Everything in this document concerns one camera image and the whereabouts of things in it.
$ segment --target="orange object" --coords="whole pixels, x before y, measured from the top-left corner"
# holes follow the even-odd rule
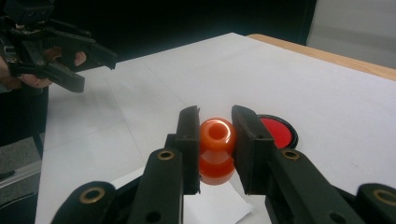
[[[219,185],[233,175],[233,148],[236,135],[233,125],[226,119],[213,118],[200,127],[200,175],[208,185]]]

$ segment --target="bolt hole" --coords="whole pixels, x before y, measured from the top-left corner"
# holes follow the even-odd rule
[[[85,195],[85,197],[87,198],[87,199],[94,199],[94,198],[96,198],[97,196],[99,196],[99,194],[100,194],[100,192],[99,192],[99,190],[92,190],[92,191],[90,191],[90,192],[88,192],[86,195]]]
[[[380,202],[396,206],[396,194],[384,189],[376,189],[373,194]]]
[[[96,203],[105,196],[105,190],[101,187],[92,187],[84,190],[79,196],[81,203]]]
[[[160,152],[157,157],[158,157],[158,159],[160,159],[162,161],[167,161],[167,160],[171,160],[172,158],[174,158],[175,153],[173,151],[164,150],[164,151]]]
[[[300,154],[298,154],[295,151],[288,150],[288,149],[283,150],[282,155],[286,159],[293,160],[293,161],[297,161],[298,159],[300,159]]]
[[[159,212],[150,212],[146,215],[146,221],[153,223],[161,220],[161,214]]]
[[[346,220],[339,214],[332,212],[329,214],[330,219],[337,224],[345,224],[347,223]]]

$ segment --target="dark background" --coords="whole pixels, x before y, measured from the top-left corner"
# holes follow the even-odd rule
[[[305,45],[316,0],[55,0],[52,18],[92,32],[120,61],[217,35],[263,34]]]

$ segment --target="white table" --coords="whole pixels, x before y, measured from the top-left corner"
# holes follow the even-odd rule
[[[231,120],[233,105],[279,116],[333,185],[396,188],[395,81],[235,34],[80,74],[81,94],[49,89],[36,223],[49,223],[82,184],[143,167],[190,105],[200,121]],[[243,195],[237,175],[230,182],[255,206],[240,223],[269,223],[263,196]]]

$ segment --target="wooden table edge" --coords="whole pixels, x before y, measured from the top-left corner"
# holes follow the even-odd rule
[[[252,34],[248,35],[247,37],[250,37],[255,40],[259,40],[271,45],[275,45],[278,47],[281,47],[282,49],[288,49],[294,52],[298,52],[313,58],[321,59],[323,61],[329,62],[329,63],[335,63],[338,65],[342,65],[344,67],[352,68],[358,71],[362,71],[365,73],[369,73],[372,75],[376,75],[379,77],[383,77],[386,79],[390,79],[393,81],[396,81],[396,69],[388,68],[385,66],[381,66],[378,64],[374,63],[367,63],[364,61],[348,58],[342,55],[330,53],[327,51],[323,51],[320,49],[313,49],[309,48],[307,46],[302,46],[298,44],[294,44],[285,40],[280,40],[276,39],[267,35],[258,35],[258,34]]]

